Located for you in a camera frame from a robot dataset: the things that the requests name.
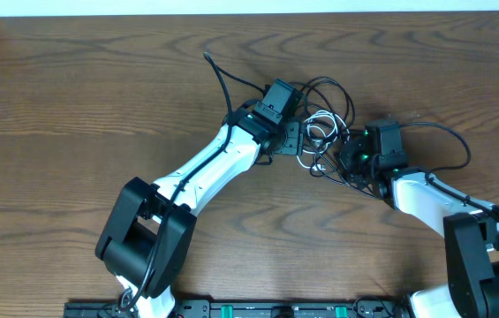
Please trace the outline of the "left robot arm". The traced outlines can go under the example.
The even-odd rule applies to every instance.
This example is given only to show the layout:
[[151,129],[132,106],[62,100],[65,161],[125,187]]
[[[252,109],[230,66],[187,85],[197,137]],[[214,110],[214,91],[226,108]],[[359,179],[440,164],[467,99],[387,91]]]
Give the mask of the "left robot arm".
[[262,99],[229,109],[215,138],[182,167],[152,183],[133,178],[125,184],[95,247],[95,256],[125,288],[115,310],[130,317],[170,315],[170,286],[185,263],[200,212],[294,133],[302,98],[300,90],[276,79]]

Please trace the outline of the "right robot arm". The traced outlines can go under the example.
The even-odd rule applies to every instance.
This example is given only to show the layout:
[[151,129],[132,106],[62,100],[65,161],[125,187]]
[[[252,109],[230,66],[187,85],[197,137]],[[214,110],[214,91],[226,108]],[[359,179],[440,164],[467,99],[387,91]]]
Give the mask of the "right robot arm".
[[444,240],[447,283],[416,291],[397,317],[499,317],[499,204],[443,183],[437,169],[411,166],[404,125],[376,120],[348,130],[338,154],[346,178]]

